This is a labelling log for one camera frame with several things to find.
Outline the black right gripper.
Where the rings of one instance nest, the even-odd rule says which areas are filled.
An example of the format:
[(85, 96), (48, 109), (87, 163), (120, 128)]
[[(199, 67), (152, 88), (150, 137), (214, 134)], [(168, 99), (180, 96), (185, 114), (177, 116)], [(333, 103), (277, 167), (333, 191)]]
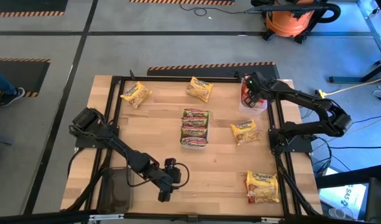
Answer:
[[(254, 106), (256, 108), (261, 108), (265, 103), (265, 99), (262, 95), (271, 94), (272, 91), (270, 86), (273, 82), (272, 77), (264, 77), (259, 72), (254, 72), (247, 77), (247, 88), (248, 91), (246, 93), (246, 105), (250, 108)], [(255, 104), (255, 97), (258, 96), (258, 100)]]

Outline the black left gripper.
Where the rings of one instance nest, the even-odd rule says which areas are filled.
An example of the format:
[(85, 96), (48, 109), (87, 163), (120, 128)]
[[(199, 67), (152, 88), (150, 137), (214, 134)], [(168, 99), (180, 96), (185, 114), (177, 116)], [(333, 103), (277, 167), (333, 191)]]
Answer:
[(161, 189), (158, 193), (158, 201), (169, 202), (171, 197), (171, 190), (178, 189), (178, 187), (174, 186), (176, 177), (161, 170), (159, 170), (157, 174), (158, 181), (160, 182), (159, 188)]

